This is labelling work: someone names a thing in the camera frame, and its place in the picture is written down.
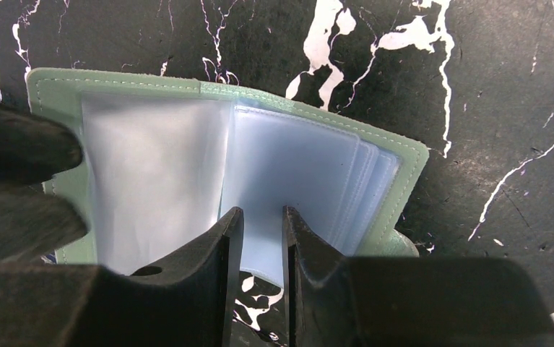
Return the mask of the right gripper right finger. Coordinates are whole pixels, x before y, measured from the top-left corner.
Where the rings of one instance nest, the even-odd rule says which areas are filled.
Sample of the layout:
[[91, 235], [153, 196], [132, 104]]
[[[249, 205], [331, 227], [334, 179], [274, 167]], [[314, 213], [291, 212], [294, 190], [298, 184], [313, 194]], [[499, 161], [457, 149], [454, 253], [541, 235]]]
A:
[[348, 257], [282, 215], [291, 346], [554, 346], [530, 276], [489, 257]]

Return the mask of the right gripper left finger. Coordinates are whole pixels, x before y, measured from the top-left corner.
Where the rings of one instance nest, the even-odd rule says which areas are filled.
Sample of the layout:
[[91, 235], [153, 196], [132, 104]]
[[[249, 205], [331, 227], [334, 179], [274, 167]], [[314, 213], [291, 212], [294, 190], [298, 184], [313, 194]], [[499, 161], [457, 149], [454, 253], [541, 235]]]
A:
[[243, 226], [233, 207], [131, 275], [0, 264], [0, 346], [227, 346]]

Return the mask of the green card holder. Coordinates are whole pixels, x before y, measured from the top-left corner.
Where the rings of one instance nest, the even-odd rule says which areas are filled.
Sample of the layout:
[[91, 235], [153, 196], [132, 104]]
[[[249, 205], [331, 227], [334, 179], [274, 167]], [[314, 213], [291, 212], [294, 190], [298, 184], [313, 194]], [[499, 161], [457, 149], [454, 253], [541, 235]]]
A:
[[36, 68], [33, 113], [60, 121], [84, 160], [45, 183], [90, 232], [64, 264], [129, 275], [244, 214], [242, 271], [282, 286], [282, 209], [346, 255], [417, 256], [394, 227], [428, 161], [421, 142], [238, 85]]

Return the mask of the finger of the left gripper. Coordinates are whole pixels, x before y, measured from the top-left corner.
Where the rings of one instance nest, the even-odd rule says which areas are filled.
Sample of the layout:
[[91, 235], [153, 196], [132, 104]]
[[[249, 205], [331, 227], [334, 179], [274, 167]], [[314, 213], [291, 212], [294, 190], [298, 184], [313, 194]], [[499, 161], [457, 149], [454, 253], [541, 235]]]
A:
[[70, 201], [33, 188], [82, 160], [63, 124], [0, 103], [0, 262], [32, 262], [87, 235]]

